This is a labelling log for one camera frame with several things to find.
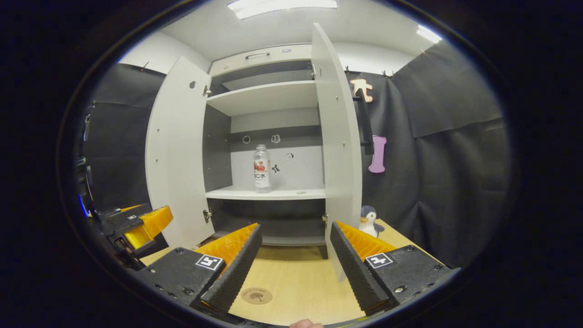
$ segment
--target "round coaster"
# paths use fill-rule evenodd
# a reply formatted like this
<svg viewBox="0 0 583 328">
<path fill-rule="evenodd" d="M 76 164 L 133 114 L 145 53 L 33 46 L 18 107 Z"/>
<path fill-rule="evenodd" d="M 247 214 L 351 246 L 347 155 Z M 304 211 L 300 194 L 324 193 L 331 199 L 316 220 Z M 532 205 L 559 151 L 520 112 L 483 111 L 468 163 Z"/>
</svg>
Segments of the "round coaster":
<svg viewBox="0 0 583 328">
<path fill-rule="evenodd" d="M 247 288 L 241 292 L 241 297 L 251 304 L 265 304 L 273 298 L 271 293 L 263 288 Z"/>
</svg>

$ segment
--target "penguin plush toy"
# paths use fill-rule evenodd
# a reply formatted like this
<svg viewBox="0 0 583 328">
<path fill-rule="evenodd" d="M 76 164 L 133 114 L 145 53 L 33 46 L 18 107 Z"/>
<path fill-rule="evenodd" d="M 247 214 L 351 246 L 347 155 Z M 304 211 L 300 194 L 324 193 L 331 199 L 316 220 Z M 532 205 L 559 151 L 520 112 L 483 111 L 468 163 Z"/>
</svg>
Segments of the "penguin plush toy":
<svg viewBox="0 0 583 328">
<path fill-rule="evenodd" d="M 360 225 L 359 230 L 378 238 L 378 233 L 385 231 L 385 227 L 374 223 L 377 219 L 377 212 L 372 206 L 362 206 L 360 209 Z"/>
</svg>

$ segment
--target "wall hook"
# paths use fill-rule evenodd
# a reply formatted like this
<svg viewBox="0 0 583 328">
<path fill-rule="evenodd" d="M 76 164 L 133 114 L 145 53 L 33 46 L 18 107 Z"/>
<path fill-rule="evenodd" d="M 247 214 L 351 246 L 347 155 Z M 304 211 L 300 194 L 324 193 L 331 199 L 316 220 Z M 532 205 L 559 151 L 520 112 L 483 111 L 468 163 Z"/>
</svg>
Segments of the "wall hook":
<svg viewBox="0 0 583 328">
<path fill-rule="evenodd" d="M 144 65 L 144 66 L 143 66 L 143 67 L 140 69 L 140 72 L 143 72 L 143 71 L 144 71 L 144 69 L 146 68 L 147 64 L 149 64 L 149 63 L 150 63 L 150 62 L 147 62 L 147 63 L 146 63 L 146 65 Z"/>
</svg>

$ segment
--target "white wall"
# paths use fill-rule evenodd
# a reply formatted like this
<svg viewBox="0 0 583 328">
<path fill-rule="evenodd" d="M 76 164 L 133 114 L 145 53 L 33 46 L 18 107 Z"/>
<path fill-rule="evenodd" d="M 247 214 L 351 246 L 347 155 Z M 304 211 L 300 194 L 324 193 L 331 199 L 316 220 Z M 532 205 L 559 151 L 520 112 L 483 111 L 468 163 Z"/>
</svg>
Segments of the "white wall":
<svg viewBox="0 0 583 328">
<path fill-rule="evenodd" d="M 168 74 L 170 68 L 172 68 L 181 55 L 203 71 L 208 71 L 210 60 L 206 59 L 190 46 L 162 32 L 155 32 L 145 38 L 126 53 L 119 62 L 139 67 L 144 66 L 148 62 L 146 68 Z"/>
<path fill-rule="evenodd" d="M 342 67 L 356 72 L 368 72 L 387 75 L 397 72 L 414 56 L 387 48 L 369 46 L 366 44 L 334 42 L 334 48 L 340 57 Z"/>
</svg>

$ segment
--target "wooden table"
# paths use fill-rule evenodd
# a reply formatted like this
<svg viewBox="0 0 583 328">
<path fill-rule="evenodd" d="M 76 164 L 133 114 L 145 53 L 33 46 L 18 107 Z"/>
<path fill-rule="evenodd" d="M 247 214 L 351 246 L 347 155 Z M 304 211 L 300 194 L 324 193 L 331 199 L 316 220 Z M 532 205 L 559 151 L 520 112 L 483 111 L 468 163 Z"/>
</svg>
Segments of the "wooden table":
<svg viewBox="0 0 583 328">
<path fill-rule="evenodd" d="M 415 245 L 382 220 L 376 223 L 385 227 L 381 240 L 397 248 Z M 142 261 L 149 265 L 169 251 L 161 250 Z M 267 289 L 273 299 L 254 305 L 238 296 L 229 313 L 285 326 L 305 318 L 330 324 L 364 316 L 348 280 L 336 280 L 331 261 L 323 260 L 317 247 L 262 246 L 241 290 L 251 287 Z"/>
</svg>

